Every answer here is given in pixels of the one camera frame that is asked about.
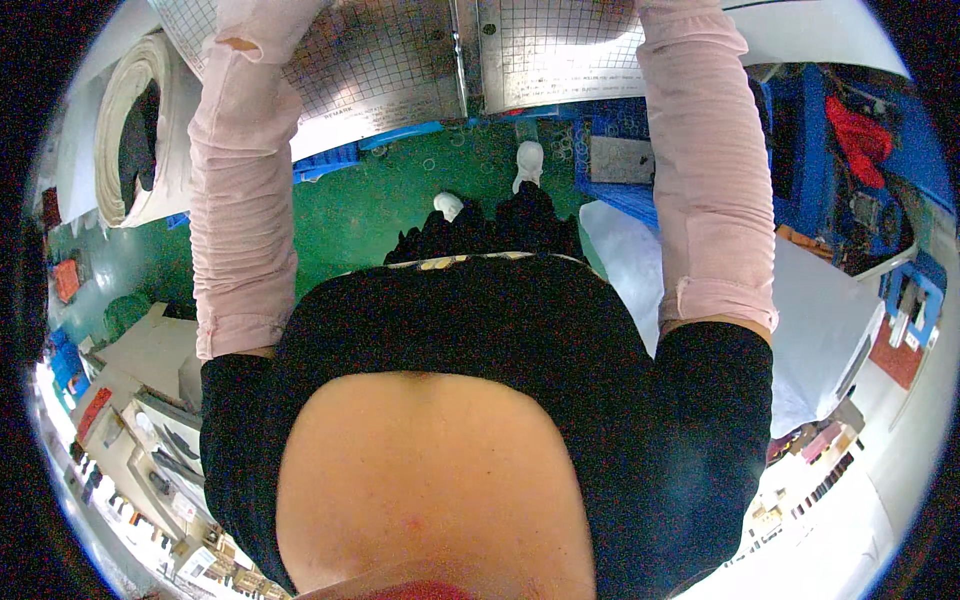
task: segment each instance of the hand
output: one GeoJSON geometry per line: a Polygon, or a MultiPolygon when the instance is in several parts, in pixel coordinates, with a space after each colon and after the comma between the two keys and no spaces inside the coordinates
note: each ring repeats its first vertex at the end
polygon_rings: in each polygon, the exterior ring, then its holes
{"type": "Polygon", "coordinates": [[[288,61],[317,13],[334,0],[219,0],[216,40],[251,59],[271,64],[288,61]]]}

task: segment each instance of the shoe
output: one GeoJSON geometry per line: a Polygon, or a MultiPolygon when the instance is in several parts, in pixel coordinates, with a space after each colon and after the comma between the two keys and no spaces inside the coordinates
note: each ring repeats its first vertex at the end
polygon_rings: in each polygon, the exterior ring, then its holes
{"type": "Polygon", "coordinates": [[[543,173],[543,147],[537,142],[523,142],[516,150],[514,193],[520,191],[520,184],[523,181],[532,181],[539,186],[541,173],[543,173]]]}
{"type": "Polygon", "coordinates": [[[464,209],[464,203],[449,192],[441,192],[433,197],[433,207],[435,210],[443,211],[444,219],[448,223],[453,223],[460,211],[464,209]]]}

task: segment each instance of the floor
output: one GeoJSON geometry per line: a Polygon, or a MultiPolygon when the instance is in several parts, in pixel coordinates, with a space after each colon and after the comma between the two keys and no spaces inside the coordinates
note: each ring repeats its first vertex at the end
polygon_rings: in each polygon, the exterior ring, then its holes
{"type": "MultiPolygon", "coordinates": [[[[544,145],[563,127],[540,121],[544,145]]],[[[293,188],[298,298],[332,276],[381,264],[399,231],[422,226],[438,192],[479,201],[492,216],[497,202],[511,195],[516,135],[512,124],[481,125],[398,140],[383,156],[366,152],[361,158],[358,166],[293,188]],[[425,170],[424,162],[432,170],[425,170]]],[[[573,163],[554,160],[550,153],[540,184],[561,218],[588,201],[573,186],[573,163]]],[[[168,231],[162,221],[109,229],[106,235],[99,228],[81,228],[76,238],[70,226],[52,231],[51,254],[66,257],[80,250],[88,278],[68,305],[51,295],[51,330],[63,326],[74,342],[87,335],[102,340],[107,305],[132,292],[152,301],[192,304],[189,237],[188,227],[168,231]]],[[[588,259],[599,265],[582,229],[581,238],[588,259]]]]}

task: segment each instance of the white fabric roll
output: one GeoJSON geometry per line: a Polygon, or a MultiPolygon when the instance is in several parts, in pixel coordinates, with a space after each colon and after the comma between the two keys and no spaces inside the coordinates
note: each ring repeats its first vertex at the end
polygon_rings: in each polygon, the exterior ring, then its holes
{"type": "Polygon", "coordinates": [[[201,84],[166,34],[144,36],[120,59],[97,118],[94,171],[97,205],[112,228],[132,228],[189,209],[190,138],[187,125],[200,103],[201,84]],[[130,214],[120,196],[118,157],[124,123],[150,80],[160,88],[154,189],[137,185],[130,214]]]}

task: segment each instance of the red fabric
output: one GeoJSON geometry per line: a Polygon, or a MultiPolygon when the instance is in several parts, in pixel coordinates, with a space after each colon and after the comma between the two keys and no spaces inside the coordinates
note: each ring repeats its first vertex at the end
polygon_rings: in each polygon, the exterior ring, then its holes
{"type": "Polygon", "coordinates": [[[885,185],[876,164],[894,150],[893,135],[862,114],[847,110],[836,96],[827,97],[827,119],[833,125],[847,164],[864,185],[880,189],[885,185]]]}
{"type": "Polygon", "coordinates": [[[473,600],[460,588],[439,581],[415,581],[383,589],[362,600],[473,600]]]}
{"type": "Polygon", "coordinates": [[[70,302],[73,295],[80,289],[77,262],[72,258],[64,260],[54,267],[54,277],[57,279],[57,296],[63,303],[70,302]]]}

